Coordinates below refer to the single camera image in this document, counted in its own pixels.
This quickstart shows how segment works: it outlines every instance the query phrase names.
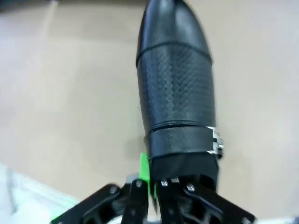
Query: beige floor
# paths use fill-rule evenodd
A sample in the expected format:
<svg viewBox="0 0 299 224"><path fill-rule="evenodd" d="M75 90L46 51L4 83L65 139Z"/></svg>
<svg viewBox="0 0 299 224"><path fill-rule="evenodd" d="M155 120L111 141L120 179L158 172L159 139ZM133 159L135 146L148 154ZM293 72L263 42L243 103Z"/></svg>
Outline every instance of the beige floor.
<svg viewBox="0 0 299 224"><path fill-rule="evenodd" d="M214 58L219 193L260 218L299 214L299 1L189 0ZM83 199L138 171L144 1L0 13L0 160Z"/></svg>

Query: dark object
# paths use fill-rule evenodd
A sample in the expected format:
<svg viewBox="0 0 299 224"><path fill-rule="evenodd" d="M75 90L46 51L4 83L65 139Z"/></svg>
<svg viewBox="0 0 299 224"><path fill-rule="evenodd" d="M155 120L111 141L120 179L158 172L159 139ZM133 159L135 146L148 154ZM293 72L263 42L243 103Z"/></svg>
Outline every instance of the dark object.
<svg viewBox="0 0 299 224"><path fill-rule="evenodd" d="M136 65L150 183L106 185L51 223L105 224L122 216L122 224L141 224L150 187L162 224L252 224L252 214L216 193L222 143L215 131L212 60L183 1L149 1Z"/></svg>

